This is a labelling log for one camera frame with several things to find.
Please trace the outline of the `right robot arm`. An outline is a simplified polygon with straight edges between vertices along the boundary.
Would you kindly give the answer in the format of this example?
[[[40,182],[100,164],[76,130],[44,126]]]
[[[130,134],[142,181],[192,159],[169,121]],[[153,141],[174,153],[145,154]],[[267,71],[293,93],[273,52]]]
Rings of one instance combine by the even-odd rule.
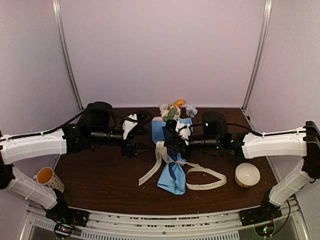
[[[213,151],[239,160],[270,156],[299,156],[297,166],[280,183],[264,195],[256,210],[259,220],[268,220],[280,206],[307,183],[320,177],[320,130],[313,121],[291,130],[259,133],[229,133],[226,117],[216,111],[205,112],[199,126],[202,133],[194,133],[192,124],[168,120],[165,129],[170,137],[164,145],[181,154],[183,159],[192,150]]]

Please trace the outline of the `blue wrapping paper sheet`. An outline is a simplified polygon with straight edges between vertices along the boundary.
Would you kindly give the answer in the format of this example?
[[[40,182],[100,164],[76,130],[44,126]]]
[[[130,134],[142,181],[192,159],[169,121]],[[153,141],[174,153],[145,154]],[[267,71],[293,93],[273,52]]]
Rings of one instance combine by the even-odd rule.
[[[157,142],[167,140],[172,135],[166,130],[166,123],[155,119],[151,122],[152,140]],[[186,162],[178,151],[167,148],[167,161],[158,179],[157,186],[174,195],[183,195],[186,192],[186,174],[177,161]]]

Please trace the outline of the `orange fake flower stem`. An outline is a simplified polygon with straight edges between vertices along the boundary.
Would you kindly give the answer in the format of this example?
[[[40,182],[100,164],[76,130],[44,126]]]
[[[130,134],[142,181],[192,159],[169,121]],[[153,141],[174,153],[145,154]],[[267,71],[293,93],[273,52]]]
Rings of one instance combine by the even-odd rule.
[[[174,106],[177,108],[177,109],[181,109],[181,107],[186,103],[186,101],[184,99],[179,99],[177,100],[175,103],[174,103]]]

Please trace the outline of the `cream rose fake flower stem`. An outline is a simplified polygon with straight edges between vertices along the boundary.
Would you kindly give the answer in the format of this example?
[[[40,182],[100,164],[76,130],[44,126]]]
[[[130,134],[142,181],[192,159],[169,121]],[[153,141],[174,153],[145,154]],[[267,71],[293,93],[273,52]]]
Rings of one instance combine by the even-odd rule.
[[[160,116],[164,122],[181,119],[181,106],[178,104],[162,104],[159,107]]]

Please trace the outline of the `beige printed ribbon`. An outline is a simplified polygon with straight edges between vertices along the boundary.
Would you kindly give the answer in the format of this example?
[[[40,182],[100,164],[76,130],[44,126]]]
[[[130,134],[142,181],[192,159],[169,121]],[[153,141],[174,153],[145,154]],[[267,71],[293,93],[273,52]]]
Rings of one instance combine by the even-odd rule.
[[[192,191],[206,191],[219,188],[227,183],[227,177],[224,174],[216,172],[210,168],[204,168],[196,163],[190,163],[181,157],[177,161],[168,155],[167,147],[164,141],[157,141],[155,146],[155,164],[154,166],[138,180],[141,186],[147,182],[161,167],[162,162],[165,166],[158,179],[157,186],[174,195],[183,195],[186,189]],[[187,183],[187,174],[204,173],[217,178],[217,181],[203,184]]]

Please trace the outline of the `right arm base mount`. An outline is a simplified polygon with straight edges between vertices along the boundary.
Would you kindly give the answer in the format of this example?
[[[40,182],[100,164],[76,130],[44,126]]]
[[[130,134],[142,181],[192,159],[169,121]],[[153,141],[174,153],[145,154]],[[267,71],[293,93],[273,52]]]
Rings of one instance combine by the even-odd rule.
[[[265,210],[263,208],[254,207],[239,212],[239,217],[242,226],[256,225],[264,222],[270,222],[276,218],[282,216],[282,212],[279,209],[275,211]]]

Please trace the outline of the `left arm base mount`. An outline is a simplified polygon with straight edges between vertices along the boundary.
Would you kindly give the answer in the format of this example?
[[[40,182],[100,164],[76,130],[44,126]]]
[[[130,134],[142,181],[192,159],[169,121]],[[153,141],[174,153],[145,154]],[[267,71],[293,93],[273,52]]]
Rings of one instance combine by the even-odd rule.
[[[90,213],[85,210],[69,208],[67,210],[46,209],[46,217],[56,223],[68,224],[70,226],[86,227]]]

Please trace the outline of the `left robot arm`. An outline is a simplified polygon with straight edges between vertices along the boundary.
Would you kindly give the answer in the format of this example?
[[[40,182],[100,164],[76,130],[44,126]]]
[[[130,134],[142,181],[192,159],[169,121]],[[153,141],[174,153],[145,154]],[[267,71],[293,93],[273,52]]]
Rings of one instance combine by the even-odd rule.
[[[38,203],[47,213],[61,222],[72,218],[62,190],[38,183],[23,174],[16,162],[40,159],[44,156],[62,156],[89,150],[93,146],[120,147],[124,157],[132,158],[149,146],[132,140],[145,135],[146,124],[152,114],[138,111],[122,116],[106,102],[89,103],[70,120],[49,130],[0,137],[0,188],[13,191],[27,200]]]

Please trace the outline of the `light blue fake flower stem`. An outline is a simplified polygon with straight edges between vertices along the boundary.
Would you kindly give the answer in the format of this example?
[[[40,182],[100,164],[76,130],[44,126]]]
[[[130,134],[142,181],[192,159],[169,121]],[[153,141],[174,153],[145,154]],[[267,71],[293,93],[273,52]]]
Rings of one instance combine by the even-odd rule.
[[[186,110],[186,115],[189,118],[194,118],[198,113],[198,110],[194,106],[191,106],[191,105],[186,106],[185,110]]]

